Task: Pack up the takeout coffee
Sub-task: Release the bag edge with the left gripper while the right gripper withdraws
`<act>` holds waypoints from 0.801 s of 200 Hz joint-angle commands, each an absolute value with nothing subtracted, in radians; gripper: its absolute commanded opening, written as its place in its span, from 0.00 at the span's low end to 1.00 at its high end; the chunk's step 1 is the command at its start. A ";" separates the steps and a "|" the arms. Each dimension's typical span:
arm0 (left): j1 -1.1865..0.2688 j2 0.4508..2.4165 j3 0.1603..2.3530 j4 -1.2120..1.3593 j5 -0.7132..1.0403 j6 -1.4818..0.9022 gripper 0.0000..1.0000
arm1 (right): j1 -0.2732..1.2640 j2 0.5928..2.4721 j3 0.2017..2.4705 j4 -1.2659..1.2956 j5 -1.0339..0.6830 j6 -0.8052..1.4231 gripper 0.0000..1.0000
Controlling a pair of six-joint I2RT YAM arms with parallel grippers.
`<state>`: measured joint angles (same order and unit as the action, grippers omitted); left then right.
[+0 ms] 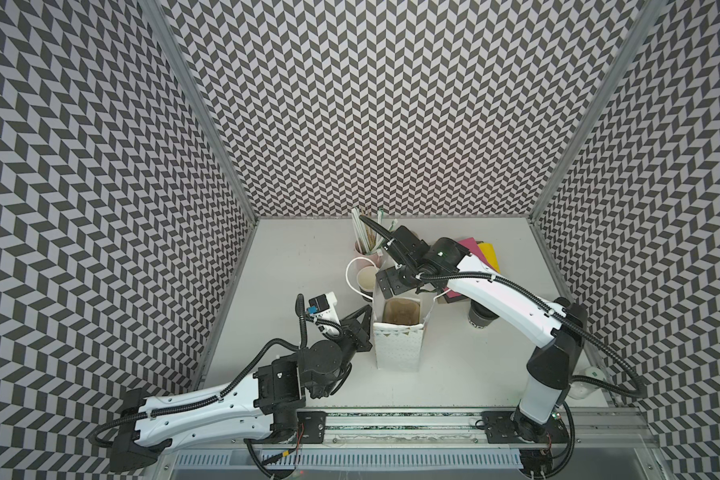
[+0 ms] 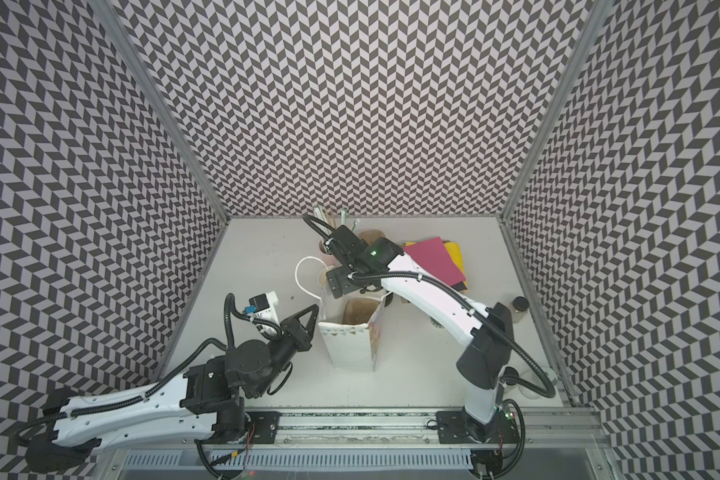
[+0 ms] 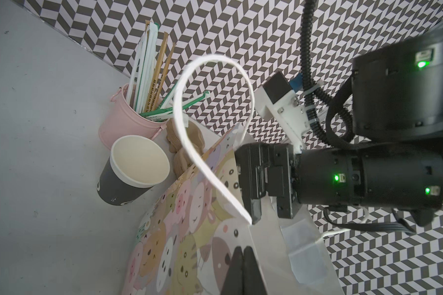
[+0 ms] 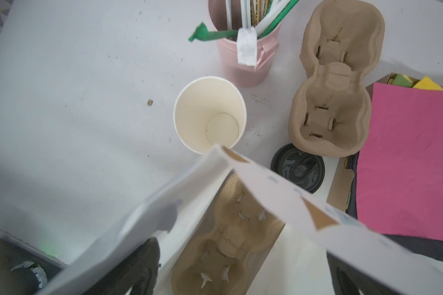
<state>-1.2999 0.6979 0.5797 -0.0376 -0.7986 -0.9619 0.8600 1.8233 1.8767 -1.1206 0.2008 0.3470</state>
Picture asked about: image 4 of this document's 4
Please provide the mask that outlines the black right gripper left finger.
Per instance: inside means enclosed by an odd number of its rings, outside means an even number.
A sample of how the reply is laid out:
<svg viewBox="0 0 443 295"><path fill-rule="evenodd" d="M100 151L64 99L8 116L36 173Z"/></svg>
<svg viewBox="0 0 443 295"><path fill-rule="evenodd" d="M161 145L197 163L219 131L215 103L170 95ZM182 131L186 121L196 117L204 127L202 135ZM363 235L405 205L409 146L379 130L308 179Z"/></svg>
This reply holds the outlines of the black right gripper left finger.
<svg viewBox="0 0 443 295"><path fill-rule="evenodd" d="M152 295L159 270L158 240L149 238L85 293L87 295Z"/></svg>

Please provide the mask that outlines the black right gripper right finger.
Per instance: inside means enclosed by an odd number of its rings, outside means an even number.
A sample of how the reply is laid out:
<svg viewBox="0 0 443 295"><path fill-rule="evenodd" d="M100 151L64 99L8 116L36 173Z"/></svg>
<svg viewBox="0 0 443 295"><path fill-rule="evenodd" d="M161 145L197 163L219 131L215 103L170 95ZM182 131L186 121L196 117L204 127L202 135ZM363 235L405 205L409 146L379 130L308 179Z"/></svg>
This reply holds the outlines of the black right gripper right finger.
<svg viewBox="0 0 443 295"><path fill-rule="evenodd" d="M333 290L336 295L398 295L398 292L356 270L327 252Z"/></svg>

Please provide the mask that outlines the cartoon animal paper gift bag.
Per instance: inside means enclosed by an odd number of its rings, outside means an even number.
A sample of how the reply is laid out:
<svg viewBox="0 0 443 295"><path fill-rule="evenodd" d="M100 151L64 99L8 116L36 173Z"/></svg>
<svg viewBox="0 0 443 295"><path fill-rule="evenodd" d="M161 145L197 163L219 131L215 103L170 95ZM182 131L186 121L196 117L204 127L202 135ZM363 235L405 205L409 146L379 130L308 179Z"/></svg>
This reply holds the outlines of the cartoon animal paper gift bag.
<svg viewBox="0 0 443 295"><path fill-rule="evenodd" d="M154 295L174 295L171 276L183 250L200 233L214 200L236 173L256 201L284 222L283 230L301 233L338 259L399 295L443 295L443 262L407 248L336 209L266 167L215 146L196 164L146 197L100 236L79 258L41 290L43 295L86 295L149 238L158 240L159 270ZM305 295L316 282L317 267L301 261L302 243L293 240L280 263L279 235L247 292Z"/></svg>

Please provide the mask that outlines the pulp two cup carrier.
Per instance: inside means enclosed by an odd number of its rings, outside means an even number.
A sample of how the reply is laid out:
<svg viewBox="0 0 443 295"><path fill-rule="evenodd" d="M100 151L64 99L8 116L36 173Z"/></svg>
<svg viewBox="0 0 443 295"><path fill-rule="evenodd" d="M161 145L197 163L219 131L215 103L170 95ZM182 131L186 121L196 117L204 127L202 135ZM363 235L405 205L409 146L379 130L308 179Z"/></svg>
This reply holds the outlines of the pulp two cup carrier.
<svg viewBox="0 0 443 295"><path fill-rule="evenodd" d="M285 224L266 211L236 173L226 180L205 224L175 264L175 295L244 295Z"/></svg>

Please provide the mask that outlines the black plastic cup lid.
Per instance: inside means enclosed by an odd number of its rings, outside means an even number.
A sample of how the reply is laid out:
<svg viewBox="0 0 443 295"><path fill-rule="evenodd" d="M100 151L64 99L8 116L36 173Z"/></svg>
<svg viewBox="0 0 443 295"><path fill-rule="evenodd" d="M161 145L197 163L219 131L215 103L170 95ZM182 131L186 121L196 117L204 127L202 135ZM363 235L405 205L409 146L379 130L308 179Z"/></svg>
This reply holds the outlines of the black plastic cup lid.
<svg viewBox="0 0 443 295"><path fill-rule="evenodd" d="M300 151L292 143L275 153L270 169L311 194L321 187L326 172L321 156Z"/></svg>

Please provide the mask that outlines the green straw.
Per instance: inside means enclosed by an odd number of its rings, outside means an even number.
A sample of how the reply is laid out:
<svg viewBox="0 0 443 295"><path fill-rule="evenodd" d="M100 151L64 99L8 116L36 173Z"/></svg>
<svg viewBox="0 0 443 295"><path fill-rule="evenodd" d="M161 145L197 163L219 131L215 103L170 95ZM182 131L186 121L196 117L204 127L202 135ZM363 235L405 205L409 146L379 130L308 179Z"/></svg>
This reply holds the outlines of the green straw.
<svg viewBox="0 0 443 295"><path fill-rule="evenodd" d="M265 15L255 27L257 38L263 38L270 34L285 18L285 16L295 7L299 0L282 0L282 1L265 1L268 7L265 10ZM244 25L238 30L231 29L231 12L227 12L226 16L229 21L226 31L209 31L207 26L202 22L188 38L189 42L195 39L199 41L213 41L218 39L238 37L240 32L246 31L247 27Z"/></svg>

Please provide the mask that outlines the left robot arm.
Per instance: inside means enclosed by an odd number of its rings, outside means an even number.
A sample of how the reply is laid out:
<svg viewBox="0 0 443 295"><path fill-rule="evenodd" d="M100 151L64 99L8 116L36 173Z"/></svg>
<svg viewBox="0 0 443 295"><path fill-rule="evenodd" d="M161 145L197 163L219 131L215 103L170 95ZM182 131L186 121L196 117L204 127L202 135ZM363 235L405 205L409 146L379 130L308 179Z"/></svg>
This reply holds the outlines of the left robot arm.
<svg viewBox="0 0 443 295"><path fill-rule="evenodd" d="M34 295L62 267L0 238L0 295Z"/></svg>

